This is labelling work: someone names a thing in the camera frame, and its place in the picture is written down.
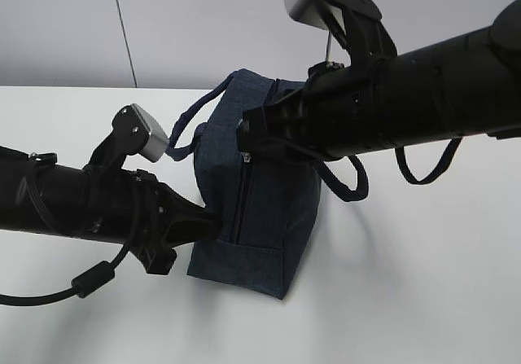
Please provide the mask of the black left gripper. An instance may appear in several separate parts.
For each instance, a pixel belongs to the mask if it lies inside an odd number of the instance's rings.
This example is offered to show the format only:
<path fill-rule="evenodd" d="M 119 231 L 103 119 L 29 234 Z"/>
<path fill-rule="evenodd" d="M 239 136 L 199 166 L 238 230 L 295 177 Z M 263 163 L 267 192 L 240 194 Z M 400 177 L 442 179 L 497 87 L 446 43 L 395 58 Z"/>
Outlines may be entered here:
<path fill-rule="evenodd" d="M 84 168 L 83 174 L 81 238 L 119 244 L 114 269 L 132 255 L 147 274 L 166 275 L 177 258 L 173 248 L 214 240 L 220 232 L 219 216 L 191 202 L 172 204 L 176 194 L 151 173 Z"/>

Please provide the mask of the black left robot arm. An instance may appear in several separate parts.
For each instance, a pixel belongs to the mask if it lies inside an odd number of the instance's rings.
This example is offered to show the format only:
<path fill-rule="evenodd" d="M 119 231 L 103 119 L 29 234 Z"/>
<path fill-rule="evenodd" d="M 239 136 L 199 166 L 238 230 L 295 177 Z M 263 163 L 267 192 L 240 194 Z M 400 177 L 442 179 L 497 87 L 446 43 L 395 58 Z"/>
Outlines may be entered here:
<path fill-rule="evenodd" d="M 54 153 L 1 149 L 1 227 L 107 243 L 129 242 L 148 274 L 166 275 L 177 246 L 214 240 L 221 219 L 156 176 L 102 167 L 74 169 Z"/>

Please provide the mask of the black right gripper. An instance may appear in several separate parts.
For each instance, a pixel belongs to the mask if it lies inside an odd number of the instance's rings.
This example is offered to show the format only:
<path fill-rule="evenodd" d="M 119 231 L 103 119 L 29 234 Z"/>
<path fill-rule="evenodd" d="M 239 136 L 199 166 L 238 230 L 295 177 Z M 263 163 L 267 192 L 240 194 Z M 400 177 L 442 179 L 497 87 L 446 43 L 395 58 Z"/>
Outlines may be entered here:
<path fill-rule="evenodd" d="M 295 162 L 382 150 L 374 93 L 378 68 L 311 67 L 302 87 L 243 113 L 236 129 L 238 149 Z"/>

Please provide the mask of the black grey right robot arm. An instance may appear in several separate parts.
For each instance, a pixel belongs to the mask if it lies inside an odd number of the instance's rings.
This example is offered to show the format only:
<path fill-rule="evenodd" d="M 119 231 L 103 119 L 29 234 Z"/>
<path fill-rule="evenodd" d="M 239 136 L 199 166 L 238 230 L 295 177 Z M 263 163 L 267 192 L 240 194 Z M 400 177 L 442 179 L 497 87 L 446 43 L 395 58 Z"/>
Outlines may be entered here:
<path fill-rule="evenodd" d="M 363 68 L 312 75 L 245 111 L 240 151 L 281 160 L 338 160 L 477 134 L 520 134 L 520 4 L 493 24 Z"/>

